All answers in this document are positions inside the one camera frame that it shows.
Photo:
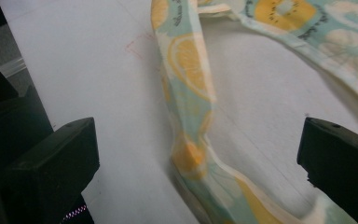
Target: cloth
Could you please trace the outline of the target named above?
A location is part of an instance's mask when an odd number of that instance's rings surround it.
[[[316,63],[358,94],[358,1],[153,0],[151,21],[174,129],[172,163],[212,223],[356,223],[325,194],[298,219],[222,163],[206,132],[215,94],[199,13],[229,16]]]

